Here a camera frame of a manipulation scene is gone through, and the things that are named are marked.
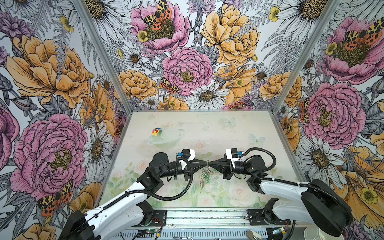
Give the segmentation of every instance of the flower bud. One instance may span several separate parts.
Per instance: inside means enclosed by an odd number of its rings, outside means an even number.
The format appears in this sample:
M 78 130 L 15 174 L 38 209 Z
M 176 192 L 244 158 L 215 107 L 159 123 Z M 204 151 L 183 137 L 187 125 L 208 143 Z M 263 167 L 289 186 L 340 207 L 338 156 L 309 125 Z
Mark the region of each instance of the flower bud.
M 372 134 L 379 135 L 384 131 L 384 124 L 379 121 L 373 121 L 368 124 L 368 130 Z
M 18 108 L 23 111 L 37 110 L 36 104 L 28 97 L 18 97 L 10 99 Z
M 375 96 L 376 94 L 378 96 L 379 94 L 384 93 L 384 78 L 380 78 L 377 82 L 375 82 L 372 85 L 371 91 L 372 91 L 372 94 L 375 94 Z
M 59 101 L 59 108 L 63 111 L 67 111 L 69 107 L 70 103 L 67 100 L 61 98 Z
M 1 74 L 0 74 L 0 90 L 3 90 L 3 91 L 12 90 L 11 81 L 9 81 L 8 78 L 4 77 Z

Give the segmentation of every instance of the black cable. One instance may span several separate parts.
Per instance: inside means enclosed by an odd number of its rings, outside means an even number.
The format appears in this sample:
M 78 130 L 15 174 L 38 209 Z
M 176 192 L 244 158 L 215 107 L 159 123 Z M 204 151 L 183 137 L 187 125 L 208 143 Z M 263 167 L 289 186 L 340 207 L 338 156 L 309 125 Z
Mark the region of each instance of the black cable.
M 183 158 L 183 157 L 178 157 L 178 158 L 177 158 L 177 161 L 178 161 L 178 160 L 183 160 L 184 162 L 186 162 L 186 163 L 187 163 L 187 169 L 188 169 L 188 171 L 190 172 L 188 184 L 187 184 L 187 186 L 184 188 L 184 190 L 183 190 L 181 193 L 179 193 L 179 194 L 177 194 L 177 195 L 175 195 L 175 196 L 173 196 L 173 197 L 163 197 L 163 196 L 159 196 L 159 195 L 154 194 L 154 193 L 152 193 L 152 192 L 150 192 L 150 191 L 147 191 L 147 190 L 133 190 L 133 191 L 125 192 L 123 195 L 121 195 L 120 197 L 118 197 L 116 200 L 114 200 L 114 201 L 112 201 L 111 203 L 109 203 L 109 204 L 107 204 L 106 206 L 104 206 L 103 209 L 102 209 L 100 212 L 94 214 L 90 219 L 86 220 L 86 222 L 80 224 L 80 225 L 79 225 L 77 228 L 75 228 L 73 231 L 71 231 L 70 233 L 68 233 L 68 234 L 65 235 L 64 237 L 60 238 L 60 240 L 64 240 L 64 239 L 66 239 L 69 235 L 71 235 L 72 233 L 74 233 L 76 230 L 78 230 L 78 229 L 79 229 L 81 226 L 83 226 L 85 223 L 87 223 L 88 221 L 90 221 L 90 220 L 93 219 L 94 217 L 98 216 L 102 211 L 104 211 L 104 210 L 110 208 L 111 206 L 113 206 L 114 204 L 116 204 L 117 202 L 119 202 L 121 199 L 123 199 L 123 198 L 125 198 L 125 197 L 127 197 L 127 196 L 129 196 L 129 195 L 131 195 L 131 194 L 136 194 L 136 193 L 147 194 L 148 196 L 154 197 L 154 198 L 159 199 L 159 200 L 161 200 L 161 201 L 173 201 L 173 200 L 176 200 L 176 199 L 182 197 L 182 196 L 189 190 L 189 188 L 190 188 L 191 185 L 192 185 L 192 181 L 193 181 L 193 170 L 192 170 L 192 165 L 191 165 L 191 163 L 190 163 L 188 160 L 186 160 L 186 159 Z
M 259 170 L 257 172 L 254 173 L 254 175 L 260 179 L 260 180 L 265 180 L 265 181 L 272 181 L 271 178 L 265 178 L 265 177 L 262 177 L 260 175 L 262 175 L 264 172 L 266 171 L 269 171 L 271 169 L 273 169 L 275 166 L 276 166 L 276 157 L 268 150 L 264 149 L 264 148 L 260 148 L 260 147 L 252 147 L 250 149 L 248 149 L 243 155 L 247 155 L 250 151 L 261 151 L 261 152 L 265 152 L 266 154 L 268 154 L 271 158 L 272 158 L 272 164 L 265 168 L 265 169 L 262 169 L 262 170 Z M 297 186 L 297 183 L 296 182 L 290 182 L 290 181 L 286 181 L 286 180 L 283 180 L 283 179 L 278 179 L 276 178 L 275 179 L 275 182 L 282 182 L 282 183 L 285 183 L 285 184 L 289 184 L 289 185 L 293 185 L 293 186 Z M 316 190 L 318 192 L 321 192 L 325 195 L 327 195 L 328 197 L 332 198 L 335 202 L 337 202 L 340 206 L 342 206 L 342 208 L 345 210 L 345 212 L 347 213 L 347 222 L 346 222 L 346 225 L 350 225 L 353 221 L 353 216 L 352 216 L 352 211 L 350 210 L 349 206 L 343 202 L 343 201 L 340 201 L 337 197 L 333 196 L 332 194 L 330 194 L 329 192 L 327 191 L 324 191 L 323 189 L 317 187 L 317 186 L 314 186 L 314 185 L 311 185 L 311 184 L 303 184 L 303 183 L 300 183 L 299 184 L 300 187 L 307 187 L 307 188 L 311 188 L 313 190 Z
M 173 175 L 173 178 L 174 178 L 175 180 L 177 179 L 177 169 L 178 169 L 178 167 L 179 167 L 179 166 L 177 165 L 178 163 L 179 163 L 179 161 L 176 161 L 176 162 L 175 162 L 175 174 Z
M 193 181 L 193 168 L 192 168 L 192 165 L 189 161 L 187 161 L 185 158 L 183 157 L 178 157 L 177 160 L 183 160 L 184 162 L 187 163 L 187 169 L 188 171 L 190 172 L 190 177 L 189 177 L 189 181 L 188 181 L 188 184 L 187 186 L 184 188 L 184 190 L 175 195 L 175 196 L 172 196 L 172 197 L 163 197 L 163 196 L 159 196 L 157 194 L 154 194 L 153 192 L 150 192 L 150 191 L 146 191 L 146 190 L 133 190 L 133 191 L 129 191 L 129 192 L 126 192 L 124 193 L 123 195 L 121 195 L 120 197 L 118 197 L 116 200 L 112 201 L 111 203 L 107 204 L 103 210 L 106 210 L 108 208 L 110 208 L 111 206 L 113 206 L 114 204 L 116 204 L 117 202 L 119 202 L 121 199 L 131 195 L 131 194 L 136 194 L 136 193 L 142 193 L 142 194 L 147 194 L 148 196 L 150 197 L 154 197 L 156 199 L 159 199 L 161 201 L 173 201 L 173 200 L 176 200 L 180 197 L 182 197 L 187 191 L 188 189 L 191 187 L 192 185 L 192 181 Z
M 143 236 L 143 235 L 147 235 L 147 234 L 151 234 L 151 235 L 152 235 L 151 237 L 153 237 L 153 233 L 149 233 L 149 232 L 141 232 L 141 233 L 137 233 L 137 234 L 132 238 L 132 240 L 134 240 L 134 239 L 137 238 L 137 237 L 141 237 L 141 236 Z
M 236 176 L 236 174 L 234 174 L 234 176 L 235 176 L 237 179 L 246 179 L 247 176 L 246 176 L 245 174 L 243 174 L 243 175 L 244 175 L 244 178 L 239 178 L 238 176 Z
M 290 232 L 289 232 L 287 238 L 284 239 L 284 240 L 289 240 L 289 239 L 291 238 L 291 236 L 292 236 L 292 234 L 293 234 L 293 230 L 295 229 L 295 225 L 296 225 L 296 220 L 293 220 L 293 221 L 292 221 L 292 227 L 291 227 L 291 230 L 290 230 Z

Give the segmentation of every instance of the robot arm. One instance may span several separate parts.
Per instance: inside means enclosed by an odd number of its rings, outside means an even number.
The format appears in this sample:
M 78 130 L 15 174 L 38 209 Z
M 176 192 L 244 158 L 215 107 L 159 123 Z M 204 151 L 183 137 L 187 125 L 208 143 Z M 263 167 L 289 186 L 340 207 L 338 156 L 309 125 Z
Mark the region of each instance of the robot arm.
M 259 155 L 241 161 L 253 150 L 268 153 L 273 159 L 272 165 L 266 167 Z M 193 150 L 183 149 L 177 154 L 176 161 L 170 163 L 167 154 L 155 154 L 149 167 L 126 191 L 84 214 L 80 211 L 71 214 L 59 240 L 108 240 L 127 226 L 147 225 L 153 208 L 146 199 L 152 196 L 169 201 L 185 194 L 192 184 L 193 173 L 207 164 L 194 157 Z M 326 184 L 320 180 L 312 183 L 289 182 L 264 173 L 275 164 L 273 154 L 261 148 L 251 148 L 245 153 L 238 152 L 236 148 L 227 149 L 224 158 L 208 162 L 208 166 L 222 173 L 224 179 L 231 179 L 233 174 L 250 175 L 247 184 L 254 192 L 289 199 L 273 198 L 267 203 L 260 217 L 270 224 L 275 224 L 277 220 L 295 219 L 314 223 L 326 233 L 339 236 L 344 226 L 352 222 L 350 207 Z M 162 177 L 177 178 L 181 174 L 185 181 L 189 181 L 183 192 L 173 197 L 155 194 L 164 185 Z

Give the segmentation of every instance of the yellow peony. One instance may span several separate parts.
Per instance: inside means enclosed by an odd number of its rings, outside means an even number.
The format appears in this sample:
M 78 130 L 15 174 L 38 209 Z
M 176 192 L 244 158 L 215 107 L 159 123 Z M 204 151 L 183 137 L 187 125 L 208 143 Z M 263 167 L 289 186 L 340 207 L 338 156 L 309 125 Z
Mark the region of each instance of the yellow peony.
M 242 27 L 249 26 L 249 17 L 240 15 L 240 10 L 233 5 L 225 4 L 222 7 L 222 15 L 215 12 L 208 14 L 201 34 L 207 38 L 207 46 L 217 46 L 219 58 L 217 62 L 236 66 L 242 66 L 247 62 L 247 58 L 255 55 L 257 42 L 260 32 L 255 26 L 252 31 L 248 31 L 242 36 L 230 39 Z
M 351 207 L 355 219 L 367 215 L 365 225 L 377 228 L 384 222 L 384 162 L 365 146 L 346 149 L 347 169 L 336 166 L 347 185 L 335 192 Z
M 82 102 L 79 117 L 81 124 L 87 127 L 99 127 L 103 122 L 107 125 L 109 133 L 114 136 L 115 114 L 112 101 L 107 95 L 109 94 L 106 93 L 101 84 L 97 84 L 96 90 L 92 92 L 92 97 L 87 96 Z
M 172 95 L 164 97 L 164 102 L 160 102 L 157 109 L 188 110 L 188 104 L 181 98 Z
M 252 90 L 252 80 L 255 75 L 255 68 L 240 68 L 236 66 L 228 65 L 220 67 L 214 74 L 219 81 L 222 81 L 224 85 L 222 89 L 229 89 L 229 95 L 226 96 L 225 104 L 231 104 L 239 101 L 245 96 L 245 92 L 248 93 Z
M 282 120 L 281 127 L 284 130 L 292 150 L 295 151 L 300 141 L 299 119 L 293 117 L 288 118 L 287 116 Z
M 80 210 L 82 213 L 93 209 L 100 191 L 101 183 L 99 182 L 91 182 L 85 185 L 80 191 L 79 196 L 71 202 L 70 209 L 74 212 Z
M 283 89 L 286 81 L 288 80 L 288 76 L 290 71 L 285 72 L 283 74 L 278 73 L 276 75 L 272 75 L 266 79 L 268 84 L 264 84 L 260 87 L 260 97 L 271 99 L 274 96 L 278 96 Z M 298 76 L 293 87 L 289 91 L 287 97 L 285 98 L 285 102 L 288 104 L 290 108 L 293 108 L 298 100 L 301 98 L 301 84 L 303 83 L 303 78 Z
M 158 93 L 156 82 L 141 71 L 122 71 L 118 78 L 128 99 L 133 96 L 144 100 L 144 98 L 155 96 Z M 113 93 L 116 98 L 120 99 L 116 89 Z
M 62 96 L 75 108 L 83 97 L 91 93 L 89 73 L 75 50 L 67 47 L 61 80 L 57 72 L 56 49 L 52 39 L 42 42 L 39 38 L 14 38 L 14 46 L 23 53 L 24 58 L 8 57 L 7 70 L 20 88 L 22 96 L 43 96 L 41 104 L 46 104 L 53 95 Z

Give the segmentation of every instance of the purple cornflower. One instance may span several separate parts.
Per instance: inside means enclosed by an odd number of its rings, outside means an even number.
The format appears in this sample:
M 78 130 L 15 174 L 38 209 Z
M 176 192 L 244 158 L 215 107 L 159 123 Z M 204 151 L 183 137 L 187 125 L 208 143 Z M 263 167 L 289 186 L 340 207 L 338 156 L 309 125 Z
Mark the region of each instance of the purple cornflower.
M 234 8 L 240 9 L 243 6 L 244 0 L 224 0 L 224 4 L 233 5 Z
M 215 10 L 215 0 L 189 0 L 187 4 L 189 5 L 188 12 L 194 13 L 198 11 L 203 11 L 206 15 Z
M 351 225 L 346 227 L 344 238 L 348 240 L 369 240 L 369 233 L 359 226 L 359 222 L 354 220 Z
M 9 54 L 7 53 L 6 49 L 4 47 L 0 47 L 0 66 L 5 67 L 5 64 L 7 63 L 7 56 Z
M 34 35 L 35 30 L 29 27 L 29 23 L 16 17 L 12 17 L 9 12 L 0 12 L 0 31 L 7 34 L 10 38 L 22 35 L 31 37 Z

